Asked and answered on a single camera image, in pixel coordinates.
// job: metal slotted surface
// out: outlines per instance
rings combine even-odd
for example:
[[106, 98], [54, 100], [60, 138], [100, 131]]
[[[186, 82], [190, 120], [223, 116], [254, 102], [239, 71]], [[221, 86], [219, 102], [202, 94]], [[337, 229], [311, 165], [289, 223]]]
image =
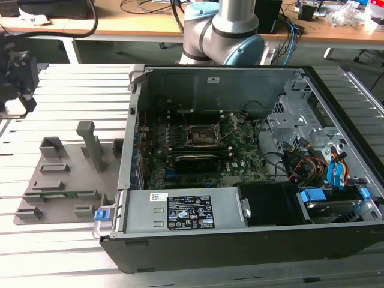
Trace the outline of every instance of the metal slotted surface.
[[384, 108], [351, 72], [314, 67], [357, 129], [384, 162]]
[[[14, 213], [40, 157], [44, 136], [81, 141], [78, 120], [101, 141], [124, 136], [129, 65], [50, 65], [40, 74], [35, 112], [10, 121], [0, 138], [0, 213]], [[92, 223], [13, 224], [0, 216], [0, 287], [381, 287], [383, 245], [348, 259], [122, 274], [92, 238]]]
[[[94, 134], [102, 142], [124, 138], [129, 69], [129, 65], [64, 64], [40, 72], [35, 111], [24, 120], [10, 121], [0, 139], [0, 214], [14, 213], [19, 207], [40, 158], [43, 137], [82, 142], [76, 134], [77, 123], [88, 119], [95, 122]], [[5, 123], [0, 123], [0, 131]], [[92, 238], [92, 223], [17, 226], [13, 218], [0, 215], [0, 278], [81, 271], [80, 267], [114, 268]], [[68, 251], [88, 251], [88, 265]]]

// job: white table leg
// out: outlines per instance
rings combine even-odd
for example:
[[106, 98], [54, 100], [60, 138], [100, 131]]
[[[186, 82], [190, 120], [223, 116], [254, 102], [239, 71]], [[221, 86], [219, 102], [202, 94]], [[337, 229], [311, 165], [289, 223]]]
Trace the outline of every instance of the white table leg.
[[113, 42], [113, 49], [115, 53], [121, 53], [121, 42], [120, 41], [114, 41]]
[[333, 48], [327, 48], [325, 53], [324, 53], [324, 59], [330, 59], [333, 51], [334, 51]]
[[276, 49], [279, 46], [279, 44], [280, 44], [280, 41], [274, 41], [274, 40], [267, 41], [265, 43], [264, 53], [263, 53], [262, 59], [260, 61], [260, 65], [270, 65], [271, 64], [271, 62], [274, 58]]
[[75, 39], [73, 38], [64, 38], [61, 40], [64, 44], [65, 51], [67, 52], [68, 59], [71, 64], [81, 64], [82, 60], [80, 58], [80, 53], [77, 48]]

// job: blue cable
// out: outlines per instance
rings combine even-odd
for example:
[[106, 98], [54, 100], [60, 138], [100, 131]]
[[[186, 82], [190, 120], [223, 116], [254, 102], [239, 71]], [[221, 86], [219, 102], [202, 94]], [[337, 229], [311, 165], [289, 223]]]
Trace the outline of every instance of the blue cable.
[[291, 56], [291, 53], [292, 53], [293, 42], [295, 42], [295, 29], [294, 29], [294, 27], [288, 21], [284, 21], [284, 22], [286, 22], [290, 26], [290, 28], [292, 30], [292, 40], [290, 42], [290, 47], [289, 47], [288, 55], [287, 55], [286, 60], [284, 61], [283, 66], [285, 66], [287, 64], [287, 62], [288, 62], [288, 60], [289, 60], [289, 58]]

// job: motherboard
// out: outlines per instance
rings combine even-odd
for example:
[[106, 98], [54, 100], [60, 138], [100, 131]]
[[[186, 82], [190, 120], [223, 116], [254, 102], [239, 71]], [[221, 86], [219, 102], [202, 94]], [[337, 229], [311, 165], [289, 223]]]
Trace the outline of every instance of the motherboard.
[[158, 117], [140, 128], [144, 189], [267, 181], [254, 126], [241, 113]]

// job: power supply label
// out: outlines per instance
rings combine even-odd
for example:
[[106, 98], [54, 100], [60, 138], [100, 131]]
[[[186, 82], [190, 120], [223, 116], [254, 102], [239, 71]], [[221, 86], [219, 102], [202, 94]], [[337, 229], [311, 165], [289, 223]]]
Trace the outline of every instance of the power supply label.
[[169, 230], [215, 227], [214, 212], [209, 195], [168, 197], [167, 213]]

